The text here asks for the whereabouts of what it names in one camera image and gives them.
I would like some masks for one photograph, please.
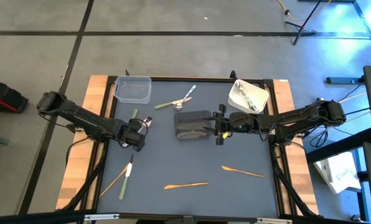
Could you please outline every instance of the red object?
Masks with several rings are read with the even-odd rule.
[[[0,110],[21,113],[27,103],[27,98],[0,82]]]

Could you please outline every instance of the orange wooden stick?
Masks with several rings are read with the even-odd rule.
[[[192,186],[199,186],[199,185],[206,185],[206,184],[209,184],[209,182],[184,184],[184,185],[167,185],[164,189],[174,189],[174,188],[178,188],[178,187],[192,187]]]
[[[227,171],[235,171],[235,172],[241,172],[243,174],[254,175],[254,176],[257,176],[257,177],[265,177],[263,175],[254,174],[254,173],[247,172],[247,171],[242,171],[242,170],[237,170],[237,169],[229,168],[227,166],[222,166],[222,168],[225,169],[225,170],[227,170]]]
[[[115,180],[113,180],[112,183],[106,187],[106,189],[100,194],[99,198],[101,198],[105,192],[112,187],[112,185],[126,172],[126,170],[128,170],[128,165],[126,165],[122,172],[115,178]]]

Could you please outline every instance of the concrete floor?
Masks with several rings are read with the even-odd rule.
[[[79,30],[87,0],[0,0],[0,30]],[[303,18],[311,2],[283,0]],[[371,1],[358,1],[371,28]],[[86,30],[209,30],[289,32],[276,0],[95,1]],[[352,4],[331,3],[308,24],[319,32],[366,32]],[[0,36],[0,82],[30,100],[22,114],[0,113],[0,215],[15,213],[46,122],[36,115],[42,93],[58,90],[75,37]],[[287,37],[84,37],[66,95],[81,104],[90,75],[228,77],[288,79],[296,107],[317,97],[339,100],[354,86],[326,85],[328,76],[359,77],[371,65],[368,39]],[[364,96],[344,104],[345,111],[367,107]],[[356,133],[371,126],[369,116],[340,129]],[[329,139],[347,135],[331,130]],[[56,127],[30,212],[53,211],[73,134]],[[320,214],[347,220],[359,212],[353,192],[333,195],[311,169]]]

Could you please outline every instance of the clear plastic container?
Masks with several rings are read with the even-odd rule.
[[[122,103],[147,104],[151,99],[151,78],[119,76],[114,95]]]

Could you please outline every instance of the black mat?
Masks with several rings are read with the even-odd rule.
[[[181,112],[218,111],[227,106],[232,83],[153,82],[151,102],[147,105],[118,102],[115,118],[129,120],[133,109],[138,118],[153,117],[146,146],[141,152],[122,149],[110,142],[101,185],[102,192],[122,171],[134,154],[133,170],[123,200],[119,193],[121,177],[98,202],[98,212],[150,213],[168,215],[205,215],[221,217],[277,217],[268,143],[258,135],[234,134],[224,146],[215,137],[179,141],[174,134],[175,111],[171,106],[154,105],[184,97],[193,84],[193,99]],[[227,116],[236,109],[228,106]],[[254,177],[229,172],[221,165],[264,175]],[[164,190],[166,185],[210,182],[209,185]]]

